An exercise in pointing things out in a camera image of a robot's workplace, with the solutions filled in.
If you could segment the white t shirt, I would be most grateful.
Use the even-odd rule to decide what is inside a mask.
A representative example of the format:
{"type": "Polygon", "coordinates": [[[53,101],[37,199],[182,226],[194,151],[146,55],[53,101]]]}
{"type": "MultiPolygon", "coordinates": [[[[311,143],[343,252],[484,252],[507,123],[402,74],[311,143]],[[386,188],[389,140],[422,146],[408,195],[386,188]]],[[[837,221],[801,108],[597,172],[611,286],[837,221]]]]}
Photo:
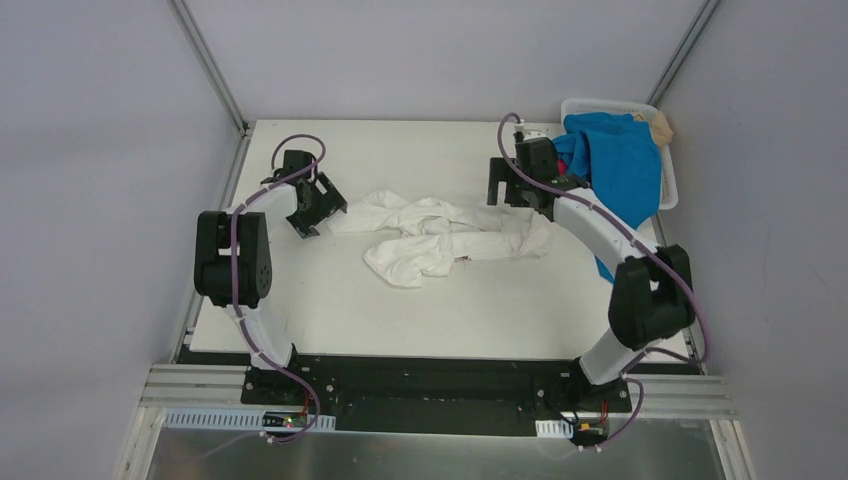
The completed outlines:
{"type": "Polygon", "coordinates": [[[366,265],[393,287],[414,289],[426,277],[446,277],[458,261],[542,258],[551,248],[554,224],[532,209],[461,206],[427,197],[411,201],[377,190],[333,215],[334,234],[396,232],[371,246],[366,265]]]}

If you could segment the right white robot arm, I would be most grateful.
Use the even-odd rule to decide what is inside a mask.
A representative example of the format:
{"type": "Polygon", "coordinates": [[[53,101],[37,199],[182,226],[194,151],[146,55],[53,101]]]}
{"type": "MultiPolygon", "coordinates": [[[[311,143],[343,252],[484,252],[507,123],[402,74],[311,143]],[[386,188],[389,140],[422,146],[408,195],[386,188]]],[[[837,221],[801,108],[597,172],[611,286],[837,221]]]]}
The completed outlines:
{"type": "Polygon", "coordinates": [[[567,404],[590,410],[660,341],[694,323],[689,257],[641,236],[585,181],[561,172],[548,136],[517,126],[513,139],[514,156],[490,161],[488,204],[535,210],[580,240],[613,277],[608,328],[573,361],[566,380],[567,404]]]}

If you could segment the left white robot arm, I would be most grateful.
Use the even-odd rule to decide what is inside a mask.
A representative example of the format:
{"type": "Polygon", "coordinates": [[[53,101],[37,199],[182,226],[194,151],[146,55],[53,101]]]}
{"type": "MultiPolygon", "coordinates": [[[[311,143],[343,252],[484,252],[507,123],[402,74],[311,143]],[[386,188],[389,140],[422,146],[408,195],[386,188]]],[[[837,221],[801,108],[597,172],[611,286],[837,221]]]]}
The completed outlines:
{"type": "Polygon", "coordinates": [[[344,196],[317,168],[322,159],[286,150],[282,165],[258,191],[229,210],[203,211],[197,219],[194,288],[227,313],[248,346],[251,365],[272,371],[267,391],[286,405],[303,396],[305,378],[289,367],[293,342],[275,339],[267,329],[273,317],[270,233],[289,226],[301,239],[317,237],[319,224],[347,210],[344,196]]]}

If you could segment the pink t shirt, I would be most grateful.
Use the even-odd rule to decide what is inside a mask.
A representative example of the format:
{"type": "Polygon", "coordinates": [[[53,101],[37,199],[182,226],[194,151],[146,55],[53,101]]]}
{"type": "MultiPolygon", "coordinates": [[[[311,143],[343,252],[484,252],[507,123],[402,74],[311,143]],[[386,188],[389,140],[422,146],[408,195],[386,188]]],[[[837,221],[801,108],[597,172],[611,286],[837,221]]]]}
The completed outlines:
{"type": "Polygon", "coordinates": [[[573,173],[573,169],[571,167],[570,159],[559,158],[557,160],[558,170],[562,176],[566,176],[573,173]]]}

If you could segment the blue t shirt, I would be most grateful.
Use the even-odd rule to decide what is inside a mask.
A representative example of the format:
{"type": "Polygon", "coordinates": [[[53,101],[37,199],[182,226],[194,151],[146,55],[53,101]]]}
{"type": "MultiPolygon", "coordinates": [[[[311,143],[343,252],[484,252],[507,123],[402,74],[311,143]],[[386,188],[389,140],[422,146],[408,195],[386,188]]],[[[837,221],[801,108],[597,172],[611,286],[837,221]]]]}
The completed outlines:
{"type": "Polygon", "coordinates": [[[567,115],[563,125],[553,139],[558,159],[570,159],[611,212],[636,229],[658,211],[662,161],[647,123],[595,112],[567,115]]]}

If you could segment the white plastic laundry basket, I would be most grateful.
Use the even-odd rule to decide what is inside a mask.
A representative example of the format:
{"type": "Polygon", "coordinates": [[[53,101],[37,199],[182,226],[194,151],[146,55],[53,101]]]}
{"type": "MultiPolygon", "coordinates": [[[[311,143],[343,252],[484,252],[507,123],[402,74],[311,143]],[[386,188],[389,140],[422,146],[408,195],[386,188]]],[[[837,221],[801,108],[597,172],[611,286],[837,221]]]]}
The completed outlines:
{"type": "MultiPolygon", "coordinates": [[[[560,116],[565,119],[567,115],[603,112],[608,114],[632,114],[634,117],[640,115],[645,121],[654,119],[658,110],[648,104],[606,100],[595,98],[568,98],[561,103],[560,116]]],[[[671,210],[678,203],[678,192],[674,173],[674,167],[670,148],[668,145],[659,149],[662,161],[661,171],[661,193],[660,210],[671,210]]]]}

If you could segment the beige t shirt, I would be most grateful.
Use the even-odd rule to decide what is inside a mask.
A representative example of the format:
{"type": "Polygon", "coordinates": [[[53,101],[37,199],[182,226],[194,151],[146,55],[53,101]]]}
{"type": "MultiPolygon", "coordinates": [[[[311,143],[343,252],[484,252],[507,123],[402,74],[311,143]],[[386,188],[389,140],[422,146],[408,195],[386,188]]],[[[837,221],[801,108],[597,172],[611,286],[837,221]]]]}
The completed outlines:
{"type": "Polygon", "coordinates": [[[673,139],[673,130],[662,111],[657,110],[652,115],[646,116],[644,112],[632,112],[635,121],[645,122],[650,127],[653,142],[658,148],[668,146],[673,139]]]}

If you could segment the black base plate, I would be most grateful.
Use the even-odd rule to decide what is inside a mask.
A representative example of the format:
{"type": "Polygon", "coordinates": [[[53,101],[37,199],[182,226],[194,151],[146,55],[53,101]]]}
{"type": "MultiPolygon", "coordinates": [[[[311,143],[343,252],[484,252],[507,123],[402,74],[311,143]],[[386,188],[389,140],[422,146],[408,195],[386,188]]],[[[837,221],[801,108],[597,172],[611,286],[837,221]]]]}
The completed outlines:
{"type": "Polygon", "coordinates": [[[311,406],[345,432],[529,437],[538,420],[628,414],[623,381],[589,394],[570,360],[475,360],[295,353],[311,406]]]}

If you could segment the aluminium frame rail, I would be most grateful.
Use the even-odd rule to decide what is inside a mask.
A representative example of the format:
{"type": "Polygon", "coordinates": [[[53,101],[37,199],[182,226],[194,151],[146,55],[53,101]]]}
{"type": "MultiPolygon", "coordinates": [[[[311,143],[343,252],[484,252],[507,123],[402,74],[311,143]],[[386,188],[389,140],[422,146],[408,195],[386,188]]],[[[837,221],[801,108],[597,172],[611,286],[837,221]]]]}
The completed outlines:
{"type": "MultiPolygon", "coordinates": [[[[246,366],[155,364],[142,390],[141,407],[247,408],[241,401],[246,366]]],[[[644,388],[640,416],[660,419],[737,418],[727,382],[704,375],[629,375],[644,388]]]]}

